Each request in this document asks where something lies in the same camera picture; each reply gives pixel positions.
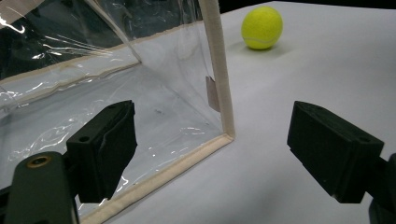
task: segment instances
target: white table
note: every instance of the white table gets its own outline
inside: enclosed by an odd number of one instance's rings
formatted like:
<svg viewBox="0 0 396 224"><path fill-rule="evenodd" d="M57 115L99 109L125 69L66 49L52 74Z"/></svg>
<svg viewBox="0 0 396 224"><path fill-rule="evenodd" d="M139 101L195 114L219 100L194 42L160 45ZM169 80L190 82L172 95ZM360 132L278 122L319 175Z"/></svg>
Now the white table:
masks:
<svg viewBox="0 0 396 224"><path fill-rule="evenodd" d="M236 140L108 223L369 223L286 145L293 102L321 105L396 152L396 10L272 2L284 31L267 51L240 36L254 7L222 15Z"/></svg>

